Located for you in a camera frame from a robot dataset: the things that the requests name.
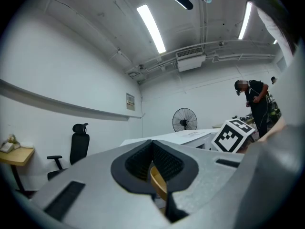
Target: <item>black shirt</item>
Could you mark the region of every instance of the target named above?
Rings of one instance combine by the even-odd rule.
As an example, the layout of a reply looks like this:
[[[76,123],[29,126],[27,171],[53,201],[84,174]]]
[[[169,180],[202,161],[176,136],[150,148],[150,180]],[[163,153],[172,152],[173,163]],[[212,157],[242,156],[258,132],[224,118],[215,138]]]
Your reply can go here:
[[[261,91],[263,90],[263,86],[264,83],[261,81],[249,81],[250,82],[250,86],[248,87],[248,89],[245,91],[245,95],[247,98],[247,101],[253,101],[254,97],[258,97],[258,95],[261,93]],[[263,109],[266,108],[267,105],[267,101],[265,97],[262,97],[261,101],[257,104],[255,103],[251,103],[251,109],[252,111],[255,109],[260,109],[261,107]]]

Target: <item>air conditioner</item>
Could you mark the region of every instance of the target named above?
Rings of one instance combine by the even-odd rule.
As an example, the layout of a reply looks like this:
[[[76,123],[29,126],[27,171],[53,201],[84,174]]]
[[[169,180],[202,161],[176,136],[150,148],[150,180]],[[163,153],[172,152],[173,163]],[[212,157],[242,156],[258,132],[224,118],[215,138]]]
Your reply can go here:
[[[176,53],[177,60],[183,60],[203,55],[203,48],[190,48]]]
[[[199,68],[203,61],[205,61],[205,55],[184,60],[178,60],[178,70],[181,72],[194,68]]]
[[[202,62],[205,61],[205,55],[203,55],[203,48],[190,48],[176,53],[178,62],[178,70],[187,71],[190,69],[198,68]]]

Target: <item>person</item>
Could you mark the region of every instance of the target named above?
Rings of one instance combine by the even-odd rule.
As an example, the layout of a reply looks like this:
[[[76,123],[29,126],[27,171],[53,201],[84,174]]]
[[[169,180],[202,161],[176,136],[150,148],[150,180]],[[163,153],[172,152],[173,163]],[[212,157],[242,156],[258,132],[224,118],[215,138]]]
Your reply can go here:
[[[274,85],[277,81],[277,78],[275,78],[274,76],[271,77],[271,81],[272,81],[272,85]]]
[[[265,95],[268,91],[268,85],[255,80],[238,80],[234,87],[238,96],[241,92],[245,93],[246,107],[251,107],[259,137],[263,137],[267,133],[268,103]]]

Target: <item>desk leg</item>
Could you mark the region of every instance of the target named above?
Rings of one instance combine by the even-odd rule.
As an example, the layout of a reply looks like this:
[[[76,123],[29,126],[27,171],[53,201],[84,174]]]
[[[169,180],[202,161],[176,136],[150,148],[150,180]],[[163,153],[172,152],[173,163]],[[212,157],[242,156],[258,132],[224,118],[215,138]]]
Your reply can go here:
[[[20,177],[19,177],[19,175],[18,175],[16,166],[11,165],[10,167],[11,167],[11,170],[12,170],[12,172],[13,172],[13,175],[14,175],[14,177],[15,177],[15,180],[16,180],[16,182],[17,182],[17,185],[18,185],[18,187],[19,187],[20,192],[21,192],[22,194],[24,194],[24,193],[25,193],[25,190],[24,190],[23,185],[22,185],[22,183],[21,183],[21,181],[20,181]]]

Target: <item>standing fan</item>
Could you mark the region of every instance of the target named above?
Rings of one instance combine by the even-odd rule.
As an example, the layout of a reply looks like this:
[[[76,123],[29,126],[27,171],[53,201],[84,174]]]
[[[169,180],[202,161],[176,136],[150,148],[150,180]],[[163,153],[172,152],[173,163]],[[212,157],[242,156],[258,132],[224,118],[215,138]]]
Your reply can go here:
[[[187,108],[179,109],[173,115],[173,129],[175,132],[183,130],[196,130],[197,117],[194,112]]]

